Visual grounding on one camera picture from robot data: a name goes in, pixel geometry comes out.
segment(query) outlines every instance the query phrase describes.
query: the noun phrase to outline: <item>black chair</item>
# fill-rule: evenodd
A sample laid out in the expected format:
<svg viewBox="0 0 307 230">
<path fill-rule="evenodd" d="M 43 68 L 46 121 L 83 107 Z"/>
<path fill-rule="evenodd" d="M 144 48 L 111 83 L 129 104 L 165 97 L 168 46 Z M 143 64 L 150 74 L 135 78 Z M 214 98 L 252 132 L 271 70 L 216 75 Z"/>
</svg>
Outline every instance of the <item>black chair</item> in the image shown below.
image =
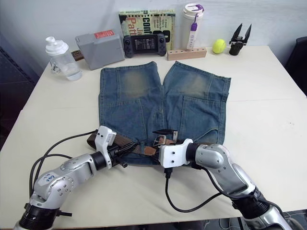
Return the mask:
<svg viewBox="0 0 307 230">
<path fill-rule="evenodd" d="M 290 55 L 285 69 L 298 87 L 307 95 L 307 37 L 300 37 Z"/>
</svg>

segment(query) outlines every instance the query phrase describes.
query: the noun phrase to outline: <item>metal buckle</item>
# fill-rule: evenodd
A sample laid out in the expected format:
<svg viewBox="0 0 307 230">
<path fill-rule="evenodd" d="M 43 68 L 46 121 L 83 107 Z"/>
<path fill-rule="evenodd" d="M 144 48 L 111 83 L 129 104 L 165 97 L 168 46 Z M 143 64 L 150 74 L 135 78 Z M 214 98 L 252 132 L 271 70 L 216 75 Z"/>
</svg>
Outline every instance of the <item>metal buckle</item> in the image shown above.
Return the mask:
<svg viewBox="0 0 307 230">
<path fill-rule="evenodd" d="M 174 144 L 177 143 L 177 138 L 178 138 L 178 131 L 174 131 L 174 132 L 173 132 L 173 143 L 174 143 Z"/>
<path fill-rule="evenodd" d="M 153 147 L 159 147 L 160 145 L 164 145 L 166 142 L 166 135 L 157 136 L 153 142 Z"/>
</svg>

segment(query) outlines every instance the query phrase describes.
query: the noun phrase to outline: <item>gray box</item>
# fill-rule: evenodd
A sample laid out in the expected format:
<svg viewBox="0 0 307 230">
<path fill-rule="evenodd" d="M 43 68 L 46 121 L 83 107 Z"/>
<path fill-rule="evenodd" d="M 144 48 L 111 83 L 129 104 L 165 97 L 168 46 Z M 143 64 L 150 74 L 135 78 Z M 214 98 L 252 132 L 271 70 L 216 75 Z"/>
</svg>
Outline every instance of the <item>gray box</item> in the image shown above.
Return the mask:
<svg viewBox="0 0 307 230">
<path fill-rule="evenodd" d="M 95 34 L 75 37 L 76 43 L 90 70 L 125 59 L 119 35 L 96 38 Z"/>
</svg>

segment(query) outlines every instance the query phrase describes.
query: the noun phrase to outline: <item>tennis ball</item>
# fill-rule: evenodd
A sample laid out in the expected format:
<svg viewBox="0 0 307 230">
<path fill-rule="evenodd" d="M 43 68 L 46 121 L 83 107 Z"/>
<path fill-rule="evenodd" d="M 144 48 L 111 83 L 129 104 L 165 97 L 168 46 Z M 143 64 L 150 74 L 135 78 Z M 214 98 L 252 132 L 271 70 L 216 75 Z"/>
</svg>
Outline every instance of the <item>tennis ball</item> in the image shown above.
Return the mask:
<svg viewBox="0 0 307 230">
<path fill-rule="evenodd" d="M 223 39 L 217 39 L 212 47 L 212 51 L 216 54 L 220 54 L 226 48 L 226 42 Z"/>
</svg>

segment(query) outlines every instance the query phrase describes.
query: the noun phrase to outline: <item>black cable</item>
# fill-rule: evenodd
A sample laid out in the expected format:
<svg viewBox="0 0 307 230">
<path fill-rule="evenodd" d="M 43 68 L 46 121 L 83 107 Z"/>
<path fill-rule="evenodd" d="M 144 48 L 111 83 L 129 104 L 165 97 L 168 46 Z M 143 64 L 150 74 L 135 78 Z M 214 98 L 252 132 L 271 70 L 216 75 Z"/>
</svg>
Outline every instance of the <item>black cable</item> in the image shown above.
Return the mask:
<svg viewBox="0 0 307 230">
<path fill-rule="evenodd" d="M 187 209 L 187 210 L 183 210 L 183 209 L 180 209 L 180 208 L 177 208 L 173 202 L 171 201 L 169 195 L 168 195 L 168 180 L 169 178 L 166 178 L 166 182 L 165 182 L 165 194 L 166 194 L 166 197 L 167 197 L 167 200 L 169 201 L 169 204 L 173 207 L 173 209 L 175 209 L 176 211 L 178 212 L 193 212 L 201 207 L 203 207 L 204 205 L 208 204 L 210 201 L 212 201 L 214 198 L 218 197 L 219 195 L 221 195 L 221 193 L 217 193 L 213 196 L 211 196 L 209 199 L 207 199 L 206 201 L 204 201 L 203 203 L 201 203 L 200 205 L 194 207 L 194 208 L 191 208 L 191 209 Z"/>
<path fill-rule="evenodd" d="M 154 162 L 156 162 L 157 164 L 160 164 L 160 161 L 154 157 L 154 156 L 149 156 Z"/>
<path fill-rule="evenodd" d="M 244 230 L 241 218 L 240 217 L 237 217 L 237 218 L 238 218 L 240 229 Z"/>
<path fill-rule="evenodd" d="M 47 155 L 47 156 L 43 156 L 41 158 L 39 158 L 37 161 L 35 161 L 35 163 L 33 164 L 32 168 L 31 168 L 31 172 L 30 172 L 30 180 L 29 180 L 29 194 L 30 194 L 30 197 L 33 193 L 33 188 L 32 188 L 32 179 L 33 179 L 33 174 L 34 174 L 34 170 L 35 170 L 35 167 L 36 165 L 42 161 L 43 159 L 47 158 L 47 157 L 66 157 L 68 159 L 71 159 L 72 157 L 70 156 L 66 156 L 66 155 L 63 155 L 63 154 L 50 154 L 50 155 Z"/>
<path fill-rule="evenodd" d="M 279 211 L 279 213 L 280 213 L 280 215 L 282 215 L 282 217 L 284 218 L 283 211 L 282 211 L 282 209 L 281 209 L 277 204 L 275 204 L 275 203 L 273 203 L 273 202 L 271 202 L 271 201 L 265 200 L 265 199 L 261 199 L 261 198 L 258 198 L 258 200 L 259 200 L 260 202 L 262 202 L 262 203 L 265 203 L 265 204 L 267 204 L 267 205 L 272 205 L 272 206 L 274 206 L 275 208 L 277 208 L 278 211 Z"/>
<path fill-rule="evenodd" d="M 97 130 L 94 130 L 94 131 L 91 131 L 91 132 L 88 132 L 88 133 L 82 133 L 82 134 L 78 134 L 78 135 L 71 136 L 71 137 L 65 138 L 65 139 L 63 139 L 63 140 L 60 140 L 60 141 L 58 141 L 57 143 L 55 143 L 53 146 L 51 146 L 51 147 L 47 150 L 47 152 L 44 154 L 44 156 L 47 156 L 47 155 L 51 152 L 51 150 L 53 150 L 58 144 L 60 144 L 60 143 L 62 143 L 62 142 L 64 142 L 64 141 L 66 141 L 66 140 L 73 139 L 73 138 L 77 138 L 77 137 L 82 137 L 82 136 L 86 136 L 86 135 L 90 135 L 90 134 L 92 134 L 92 133 L 95 133 L 96 131 L 97 131 Z M 42 168 L 43 162 L 44 162 L 44 158 L 42 159 L 42 161 L 40 162 L 40 164 L 39 164 L 39 166 L 38 166 L 38 168 L 37 168 L 37 171 L 36 171 L 36 174 L 35 174 L 35 178 L 34 178 L 34 183 L 35 183 L 35 181 L 38 179 L 39 172 L 40 172 L 40 170 L 41 170 L 41 168 Z"/>
<path fill-rule="evenodd" d="M 229 195 L 228 193 L 226 193 L 222 189 L 220 189 L 220 187 L 216 184 L 216 182 L 214 181 L 214 179 L 213 179 L 213 177 L 212 177 L 212 175 L 211 175 L 211 173 L 209 172 L 208 169 L 206 169 L 206 168 L 202 168 L 202 169 L 206 171 L 206 173 L 209 176 L 209 179 L 210 179 L 211 183 L 216 188 L 216 190 L 219 191 L 224 196 L 226 196 L 226 197 L 228 197 L 230 199 L 245 199 L 245 198 L 252 197 L 252 195 L 250 195 L 250 194 L 247 194 L 247 195 Z"/>
</svg>

